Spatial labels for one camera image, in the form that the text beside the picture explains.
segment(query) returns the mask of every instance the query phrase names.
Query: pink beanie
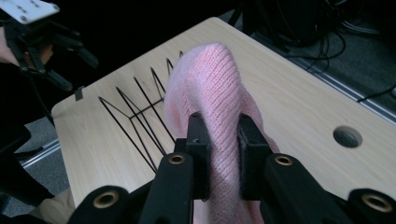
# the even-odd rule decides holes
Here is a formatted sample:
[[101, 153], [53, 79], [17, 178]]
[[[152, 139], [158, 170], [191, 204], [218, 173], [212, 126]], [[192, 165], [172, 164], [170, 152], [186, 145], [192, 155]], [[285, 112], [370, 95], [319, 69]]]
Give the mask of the pink beanie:
[[186, 138], [189, 116], [200, 111], [212, 144], [210, 198], [196, 200], [194, 223], [263, 223], [259, 202], [239, 195], [239, 115], [249, 115], [262, 131], [262, 116], [241, 83], [233, 55], [210, 43], [190, 49], [170, 76], [164, 98], [167, 127]]

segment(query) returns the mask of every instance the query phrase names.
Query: gray carpet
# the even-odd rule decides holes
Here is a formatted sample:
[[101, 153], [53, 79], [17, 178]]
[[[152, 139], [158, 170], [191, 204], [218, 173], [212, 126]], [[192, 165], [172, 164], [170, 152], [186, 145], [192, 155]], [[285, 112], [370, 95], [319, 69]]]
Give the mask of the gray carpet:
[[[220, 18], [228, 21], [232, 13], [231, 11], [221, 15]], [[237, 22], [235, 28], [241, 30], [241, 20]], [[342, 31], [340, 31], [340, 34], [346, 41], [346, 49], [337, 58], [329, 61], [289, 59], [307, 69], [313, 76], [322, 79], [348, 97], [369, 107], [378, 116], [395, 123], [396, 98], [387, 91], [396, 84], [395, 52], [389, 51], [387, 45], [382, 41], [371, 37], [352, 35]], [[290, 52], [285, 54], [282, 50], [277, 49], [272, 44], [271, 39], [263, 34], [254, 34], [252, 38], [284, 56], [318, 55], [318, 44], [303, 49], [290, 48]], [[330, 34], [328, 54], [331, 55], [341, 48], [340, 38]], [[47, 119], [37, 120], [27, 127], [32, 133], [32, 139], [21, 150], [35, 149], [51, 141], [56, 141], [56, 132]], [[61, 150], [59, 149], [30, 165], [26, 170], [53, 194], [69, 187]], [[28, 213], [32, 209], [31, 206], [11, 199], [4, 214], [14, 217]]]

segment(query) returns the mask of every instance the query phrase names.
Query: wooden table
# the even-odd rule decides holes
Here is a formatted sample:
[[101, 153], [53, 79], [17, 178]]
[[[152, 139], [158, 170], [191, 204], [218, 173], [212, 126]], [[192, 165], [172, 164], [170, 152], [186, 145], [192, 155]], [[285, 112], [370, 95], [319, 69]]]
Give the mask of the wooden table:
[[[76, 205], [104, 185], [133, 191], [154, 177], [136, 150], [135, 146], [143, 148], [132, 124], [155, 163], [162, 154], [138, 117], [129, 121], [134, 113], [127, 102], [148, 107], [143, 115], [165, 151], [172, 152], [174, 143], [156, 115], [163, 117], [163, 95], [153, 74], [166, 87], [181, 51], [214, 41], [233, 53], [242, 81], [262, 112], [264, 130], [281, 152], [297, 158], [323, 188], [344, 199], [355, 188], [376, 189], [396, 199], [394, 125], [224, 21], [211, 18], [86, 87], [82, 99], [70, 96], [53, 107]], [[157, 101], [155, 110], [149, 108]], [[341, 146], [334, 140], [335, 130], [348, 132], [359, 146]]]

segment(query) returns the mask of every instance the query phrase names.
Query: black chair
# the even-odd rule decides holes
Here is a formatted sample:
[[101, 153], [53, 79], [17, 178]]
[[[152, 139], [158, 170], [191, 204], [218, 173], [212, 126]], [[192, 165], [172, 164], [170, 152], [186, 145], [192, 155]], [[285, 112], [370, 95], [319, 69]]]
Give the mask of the black chair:
[[0, 192], [23, 203], [38, 206], [44, 199], [52, 198], [54, 195], [21, 166], [20, 160], [37, 151], [30, 151], [27, 154], [15, 152], [30, 138], [29, 130], [23, 125], [0, 127]]

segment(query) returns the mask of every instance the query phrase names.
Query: ribbed knit texture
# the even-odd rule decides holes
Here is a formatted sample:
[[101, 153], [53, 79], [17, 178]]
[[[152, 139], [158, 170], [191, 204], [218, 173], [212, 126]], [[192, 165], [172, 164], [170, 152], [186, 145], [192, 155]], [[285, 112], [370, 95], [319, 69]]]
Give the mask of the ribbed knit texture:
[[186, 138], [189, 116], [200, 111], [211, 139], [210, 198], [195, 201], [194, 223], [263, 223], [258, 202], [239, 196], [239, 115], [250, 115], [262, 131], [262, 117], [241, 83], [228, 48], [218, 42], [187, 51], [170, 76], [164, 115], [169, 130]]

